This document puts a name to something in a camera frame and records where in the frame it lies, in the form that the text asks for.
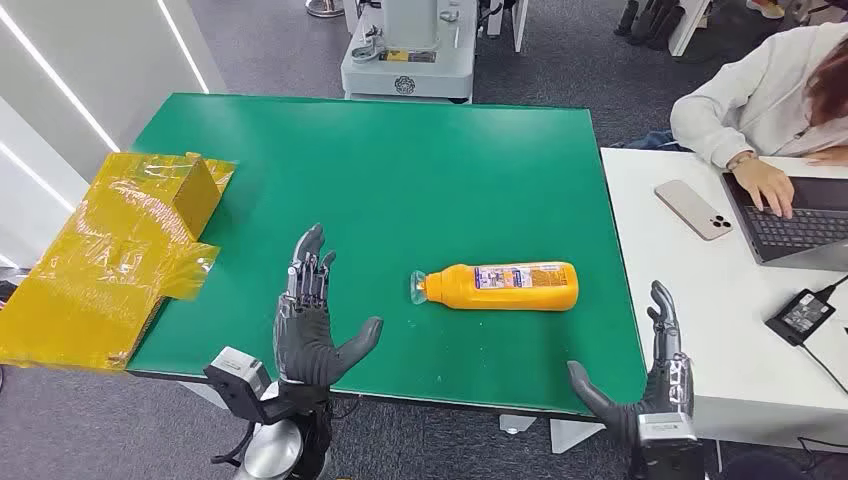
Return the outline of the person's left hand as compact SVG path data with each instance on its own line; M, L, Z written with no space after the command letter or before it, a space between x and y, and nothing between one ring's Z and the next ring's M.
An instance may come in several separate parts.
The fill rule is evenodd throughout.
M805 156L809 165L813 166L848 166L848 147L834 146Z

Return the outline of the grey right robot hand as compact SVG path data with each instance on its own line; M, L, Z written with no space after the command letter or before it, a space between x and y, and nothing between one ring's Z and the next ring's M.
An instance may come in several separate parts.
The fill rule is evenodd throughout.
M694 388L690 358L681 347L681 333L669 290L658 280L651 283L654 304L647 308L653 321L653 363L639 401L611 400L589 379L584 366L567 362L569 383L578 398L603 425L629 445L638 442L638 417L644 414L694 412Z

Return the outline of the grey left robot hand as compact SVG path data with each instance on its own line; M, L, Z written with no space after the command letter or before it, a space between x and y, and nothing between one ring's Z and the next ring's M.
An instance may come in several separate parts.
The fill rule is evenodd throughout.
M359 333L337 346L331 335L329 280L336 253L321 253L325 242L319 223L302 234L287 268L287 285L275 314L274 355L284 383L329 387L362 361L378 344L384 321L372 316Z

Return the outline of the person's right hand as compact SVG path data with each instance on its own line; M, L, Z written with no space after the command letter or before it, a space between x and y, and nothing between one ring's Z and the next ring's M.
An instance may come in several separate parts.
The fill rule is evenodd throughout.
M775 216L786 219L793 216L794 187L782 170L750 151L734 156L727 168L759 211L769 209Z

